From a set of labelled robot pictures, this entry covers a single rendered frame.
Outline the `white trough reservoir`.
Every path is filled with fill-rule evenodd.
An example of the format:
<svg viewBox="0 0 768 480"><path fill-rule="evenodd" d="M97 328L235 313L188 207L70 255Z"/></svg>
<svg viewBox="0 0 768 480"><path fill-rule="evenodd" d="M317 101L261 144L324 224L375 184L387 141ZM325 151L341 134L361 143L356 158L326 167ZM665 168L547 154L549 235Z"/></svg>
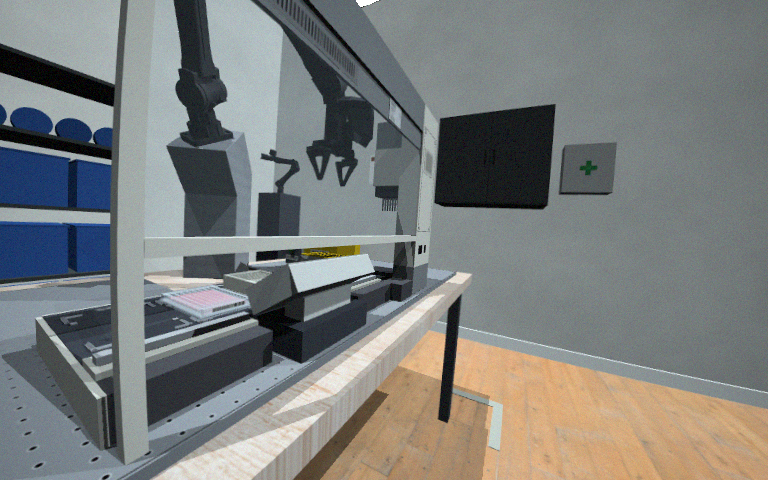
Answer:
<svg viewBox="0 0 768 480"><path fill-rule="evenodd" d="M226 274L226 275L223 275L222 288L247 296L245 291L246 288L255 284L256 281L259 281L258 278L263 279L266 276L270 275L271 273L272 272L256 270L256 271L248 271L248 272L241 272L241 273L234 273L234 274ZM254 281L253 279L256 281Z"/></svg>

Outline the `yellow waste bin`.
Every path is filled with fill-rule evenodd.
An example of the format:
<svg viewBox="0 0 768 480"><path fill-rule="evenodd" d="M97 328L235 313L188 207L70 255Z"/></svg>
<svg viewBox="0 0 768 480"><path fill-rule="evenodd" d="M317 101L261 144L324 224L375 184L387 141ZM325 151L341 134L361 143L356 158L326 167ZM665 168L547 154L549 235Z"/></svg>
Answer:
<svg viewBox="0 0 768 480"><path fill-rule="evenodd" d="M304 249L304 253L314 253L314 252L326 252L326 253L334 253L334 254L341 254L341 255L357 255L357 254L360 254L360 245Z"/></svg>

